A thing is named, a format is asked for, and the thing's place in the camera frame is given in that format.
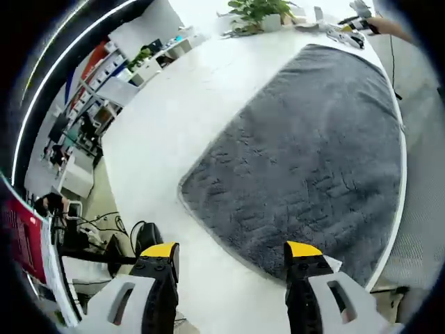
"storage box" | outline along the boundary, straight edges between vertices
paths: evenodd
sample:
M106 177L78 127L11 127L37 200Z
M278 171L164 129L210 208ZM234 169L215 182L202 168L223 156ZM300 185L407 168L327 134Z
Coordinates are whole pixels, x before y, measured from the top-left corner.
M88 109L88 114L94 118L97 114L97 112L99 111L99 106L97 104L93 104L89 109Z
M122 64L124 62L124 57L122 56L122 54L120 54L119 56L117 56L116 58L114 58L113 63L116 66L119 66L120 64Z
M68 118L70 119L70 120L74 120L74 119L76 119L76 117L77 117L77 112L73 109L73 110L71 110L70 111L70 114L68 115Z
M116 64L115 63L109 63L106 67L105 67L105 71L107 73L113 73L113 71L116 69Z
M81 101L83 103L88 102L88 100L91 98L91 94L89 92L87 92L86 90L83 92L82 96L81 96Z
M105 44L105 50L110 54L111 52L115 51L118 47L116 47L116 44L113 43L113 41L110 41Z
M105 71L102 71L97 75L96 80L99 80L100 82L104 82L106 80L107 76L108 75L106 75Z
M93 90L97 90L97 89L99 88L99 86L100 86L100 82L98 82L98 80L93 80L93 81L90 83L90 87L91 87Z
M74 105L74 110L75 111L80 111L82 108L83 108L83 106L84 106L85 104L81 101L81 100L79 100L79 101L77 101L77 103Z

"computer monitor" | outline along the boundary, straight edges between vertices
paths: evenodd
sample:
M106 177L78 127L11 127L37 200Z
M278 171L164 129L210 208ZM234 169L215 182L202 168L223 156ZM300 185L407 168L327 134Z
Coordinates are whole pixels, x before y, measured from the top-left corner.
M153 55L157 54L162 49L161 40L159 38L157 40L154 40L153 42L148 44L148 48L152 52Z

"white cabinet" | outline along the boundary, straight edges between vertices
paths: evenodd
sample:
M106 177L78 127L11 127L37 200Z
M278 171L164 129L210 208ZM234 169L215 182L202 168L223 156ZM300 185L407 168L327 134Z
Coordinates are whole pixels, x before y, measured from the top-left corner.
M161 71L161 66L159 66L156 59L151 59L138 68L136 73L134 73L131 80L137 85L140 86L144 82L149 81L152 77L156 75L158 71Z

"white pot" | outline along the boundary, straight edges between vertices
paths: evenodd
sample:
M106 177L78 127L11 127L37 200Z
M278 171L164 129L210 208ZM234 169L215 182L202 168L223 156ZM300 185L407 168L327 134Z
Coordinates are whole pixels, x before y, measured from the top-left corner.
M267 33L280 30L281 29L280 14L267 15L263 19L263 22L261 23L261 28Z

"person's hand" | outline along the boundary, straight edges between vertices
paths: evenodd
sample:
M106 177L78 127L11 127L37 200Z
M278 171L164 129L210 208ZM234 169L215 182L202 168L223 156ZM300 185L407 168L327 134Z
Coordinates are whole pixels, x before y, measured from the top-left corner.
M394 31L398 27L397 24L383 17L370 17L366 20L369 24L372 24L375 28L377 28L378 32L382 35L394 35Z
M408 43L414 44L411 35L404 32L403 28L397 23L383 17L370 17L366 20L369 24L372 24L375 28L377 28L378 32L381 34L393 35L407 41Z

